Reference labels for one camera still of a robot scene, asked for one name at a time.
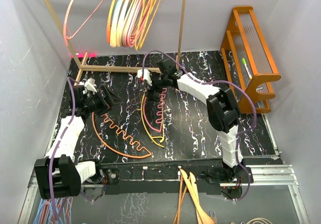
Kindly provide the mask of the pink wavy wire hanger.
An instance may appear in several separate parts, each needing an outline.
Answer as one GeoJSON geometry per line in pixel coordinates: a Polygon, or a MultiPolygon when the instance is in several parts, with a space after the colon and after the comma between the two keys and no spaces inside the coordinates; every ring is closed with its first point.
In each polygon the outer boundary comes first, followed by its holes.
{"type": "Polygon", "coordinates": [[[147,101],[147,97],[143,97],[143,107],[142,107],[142,114],[143,114],[143,119],[145,121],[145,123],[148,125],[149,128],[151,128],[153,131],[155,132],[158,132],[160,133],[163,129],[163,124],[164,124],[164,105],[165,105],[165,98],[166,98],[166,94],[167,94],[167,88],[163,88],[163,91],[161,92],[160,94],[160,100],[159,100],[159,103],[157,105],[157,109],[158,111],[156,112],[156,116],[157,116],[157,119],[156,119],[156,123],[159,124],[159,128],[154,128],[150,122],[148,121],[147,117],[146,117],[146,114],[145,114],[145,104],[146,104],[146,101],[147,101]]]}

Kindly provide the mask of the orange wavy wire hanger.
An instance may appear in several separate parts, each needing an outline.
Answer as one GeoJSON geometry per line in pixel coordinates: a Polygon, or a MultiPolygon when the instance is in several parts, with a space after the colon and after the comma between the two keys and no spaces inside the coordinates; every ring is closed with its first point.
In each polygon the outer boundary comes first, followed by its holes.
{"type": "Polygon", "coordinates": [[[112,120],[108,114],[103,114],[101,118],[103,119],[103,124],[106,125],[110,130],[112,130],[116,136],[120,137],[123,141],[127,142],[136,152],[143,152],[143,155],[130,155],[124,152],[120,152],[116,150],[112,146],[110,146],[99,133],[96,123],[95,123],[95,113],[91,114],[91,121],[94,133],[96,134],[97,138],[100,140],[101,145],[103,147],[108,148],[113,153],[116,153],[119,156],[129,158],[129,159],[146,159],[152,156],[152,152],[143,146],[140,141],[135,140],[132,135],[129,135],[124,129],[122,129],[119,125],[117,125],[114,120],[112,120]]]}

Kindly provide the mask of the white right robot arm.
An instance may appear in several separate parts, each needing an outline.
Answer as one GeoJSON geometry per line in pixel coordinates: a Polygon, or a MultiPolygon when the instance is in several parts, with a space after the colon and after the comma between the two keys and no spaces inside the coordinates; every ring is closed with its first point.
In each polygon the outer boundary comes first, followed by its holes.
{"type": "Polygon", "coordinates": [[[208,119],[221,140],[224,178],[237,181],[241,175],[243,156],[237,147],[240,110],[230,88],[221,89],[193,76],[186,70],[178,70],[171,59],[157,63],[160,73],[147,69],[137,71],[138,78],[147,82],[147,99],[160,100],[165,87],[174,87],[197,98],[206,105],[208,119]]]}

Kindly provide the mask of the orange thin hanger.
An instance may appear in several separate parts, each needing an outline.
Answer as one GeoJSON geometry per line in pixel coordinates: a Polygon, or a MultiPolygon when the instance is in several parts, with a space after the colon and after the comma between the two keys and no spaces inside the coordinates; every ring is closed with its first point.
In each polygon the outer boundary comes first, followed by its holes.
{"type": "Polygon", "coordinates": [[[107,43],[110,43],[110,34],[111,34],[111,23],[112,23],[112,14],[115,7],[116,0],[112,0],[108,17],[107,17],[107,27],[106,27],[106,40],[107,43]]]}

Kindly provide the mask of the pink plastic hanger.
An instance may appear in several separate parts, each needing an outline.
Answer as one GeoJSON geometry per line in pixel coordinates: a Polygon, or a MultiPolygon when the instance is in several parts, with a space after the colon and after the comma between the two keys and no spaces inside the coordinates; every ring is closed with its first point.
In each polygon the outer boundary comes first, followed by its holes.
{"type": "Polygon", "coordinates": [[[133,47],[136,51],[141,48],[139,46],[139,42],[142,38],[142,34],[145,32],[147,21],[151,15],[151,11],[155,6],[155,2],[156,0],[142,0],[141,2],[136,22],[130,37],[131,43],[133,43],[133,47]]]}
{"type": "Polygon", "coordinates": [[[147,25],[156,0],[131,0],[129,16],[124,27],[124,45],[135,50],[142,48],[147,25]]]}

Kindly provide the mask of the yellow wavy wire hanger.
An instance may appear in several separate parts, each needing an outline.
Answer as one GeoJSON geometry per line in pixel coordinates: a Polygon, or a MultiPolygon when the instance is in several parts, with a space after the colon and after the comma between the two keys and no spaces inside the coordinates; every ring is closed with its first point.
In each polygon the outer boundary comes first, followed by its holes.
{"type": "Polygon", "coordinates": [[[154,131],[153,126],[149,123],[146,113],[145,113],[145,105],[146,105],[146,97],[145,97],[145,93],[143,94],[142,98],[141,98],[141,104],[140,104],[140,114],[141,114],[141,120],[142,120],[142,124],[144,127],[145,132],[147,133],[148,137],[150,138],[150,140],[158,147],[160,148],[165,148],[164,145],[162,145],[163,141],[165,140],[165,128],[164,128],[164,119],[162,118],[162,122],[161,122],[161,136],[153,136],[150,133],[150,130],[154,131]]]}

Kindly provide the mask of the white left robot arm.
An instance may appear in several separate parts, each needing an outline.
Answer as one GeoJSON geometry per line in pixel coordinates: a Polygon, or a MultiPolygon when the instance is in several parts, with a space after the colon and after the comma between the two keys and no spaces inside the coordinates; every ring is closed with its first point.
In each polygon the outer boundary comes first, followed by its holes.
{"type": "Polygon", "coordinates": [[[90,114],[104,114],[121,100],[105,84],[99,88],[87,83],[74,86],[70,97],[52,147],[34,165],[42,199],[77,196],[86,180],[99,183],[103,179],[104,172],[98,168],[97,160],[75,164],[74,151],[90,114]]]}

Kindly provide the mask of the teal thin hanger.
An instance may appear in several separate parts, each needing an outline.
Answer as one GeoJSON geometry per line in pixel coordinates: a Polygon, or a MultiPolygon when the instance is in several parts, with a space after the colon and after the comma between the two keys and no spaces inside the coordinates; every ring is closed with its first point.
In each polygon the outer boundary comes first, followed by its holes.
{"type": "Polygon", "coordinates": [[[115,8],[115,16],[118,18],[124,0],[118,0],[115,8]]]}

